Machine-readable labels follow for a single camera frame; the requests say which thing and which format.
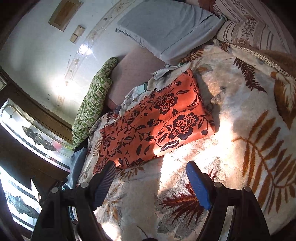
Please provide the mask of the wall switch plate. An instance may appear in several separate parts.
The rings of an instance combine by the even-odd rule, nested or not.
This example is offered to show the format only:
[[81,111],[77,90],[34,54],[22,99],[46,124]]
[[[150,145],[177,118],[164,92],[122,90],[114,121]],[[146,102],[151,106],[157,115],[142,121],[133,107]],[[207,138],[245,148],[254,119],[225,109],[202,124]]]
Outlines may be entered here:
[[70,41],[75,44],[77,42],[77,40],[83,35],[84,31],[85,31],[85,28],[82,27],[81,25],[79,25],[75,29],[75,31],[72,34],[72,36],[70,37]]

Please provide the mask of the white glove with teal cuff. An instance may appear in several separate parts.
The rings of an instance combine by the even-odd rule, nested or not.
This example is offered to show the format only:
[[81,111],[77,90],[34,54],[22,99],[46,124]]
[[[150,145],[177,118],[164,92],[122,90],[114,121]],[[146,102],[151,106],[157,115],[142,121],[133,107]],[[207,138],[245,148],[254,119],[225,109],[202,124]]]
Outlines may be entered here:
[[142,93],[147,91],[147,82],[142,85],[134,87],[126,96],[124,100],[124,104],[131,104],[135,99],[137,99]]

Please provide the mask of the green checkered pillow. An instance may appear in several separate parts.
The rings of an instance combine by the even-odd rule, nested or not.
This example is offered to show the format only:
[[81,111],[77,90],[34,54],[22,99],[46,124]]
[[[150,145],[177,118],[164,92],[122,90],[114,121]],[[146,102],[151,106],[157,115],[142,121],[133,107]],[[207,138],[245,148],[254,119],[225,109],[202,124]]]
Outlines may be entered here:
[[106,95],[112,86],[112,80],[109,75],[117,64],[118,58],[111,57],[94,75],[72,126],[73,147],[79,146],[89,136],[91,127],[100,117]]

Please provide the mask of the grey crumpled cloth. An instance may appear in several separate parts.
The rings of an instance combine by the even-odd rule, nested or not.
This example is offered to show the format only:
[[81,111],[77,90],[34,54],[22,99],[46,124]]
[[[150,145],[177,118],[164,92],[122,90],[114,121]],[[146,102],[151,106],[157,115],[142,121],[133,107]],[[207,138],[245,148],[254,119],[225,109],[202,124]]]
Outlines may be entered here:
[[183,64],[179,63],[178,65],[168,65],[166,64],[164,68],[157,70],[156,72],[152,73],[152,76],[154,77],[154,80],[161,79],[164,77],[167,73],[178,69],[182,66]]

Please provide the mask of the striped beige pillow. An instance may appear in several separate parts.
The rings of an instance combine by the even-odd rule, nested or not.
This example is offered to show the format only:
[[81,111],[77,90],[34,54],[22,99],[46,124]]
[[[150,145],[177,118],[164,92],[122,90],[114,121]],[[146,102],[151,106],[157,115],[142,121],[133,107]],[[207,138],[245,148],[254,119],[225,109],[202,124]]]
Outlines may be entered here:
[[262,1],[215,1],[213,11],[227,19],[217,33],[219,41],[295,57],[292,35]]

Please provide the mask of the orange floral blouse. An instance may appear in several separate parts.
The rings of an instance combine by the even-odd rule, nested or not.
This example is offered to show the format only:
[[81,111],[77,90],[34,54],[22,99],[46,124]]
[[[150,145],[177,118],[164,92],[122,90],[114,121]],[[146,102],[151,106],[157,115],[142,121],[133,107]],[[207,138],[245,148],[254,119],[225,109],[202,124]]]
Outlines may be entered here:
[[171,84],[153,91],[114,123],[102,136],[93,173],[109,161],[117,168],[132,168],[178,147],[215,134],[212,115],[206,111],[197,80],[187,69]]

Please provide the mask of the folded blue towel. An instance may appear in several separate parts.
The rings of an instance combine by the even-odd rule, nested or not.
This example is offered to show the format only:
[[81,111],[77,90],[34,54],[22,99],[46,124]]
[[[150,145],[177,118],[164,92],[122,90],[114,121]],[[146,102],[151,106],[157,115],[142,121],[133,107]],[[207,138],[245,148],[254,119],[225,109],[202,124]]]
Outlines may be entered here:
[[70,189],[75,189],[82,167],[84,165],[88,149],[83,147],[73,153],[70,159],[70,173],[67,176],[66,185]]

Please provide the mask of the grey-blue pillow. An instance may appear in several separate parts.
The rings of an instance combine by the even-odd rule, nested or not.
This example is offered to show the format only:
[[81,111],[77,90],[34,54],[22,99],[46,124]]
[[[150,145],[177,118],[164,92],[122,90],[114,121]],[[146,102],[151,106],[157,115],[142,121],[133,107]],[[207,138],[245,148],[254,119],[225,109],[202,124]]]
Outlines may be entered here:
[[176,65],[213,39],[225,18],[178,1],[142,1],[117,23],[116,32],[132,38],[168,65]]

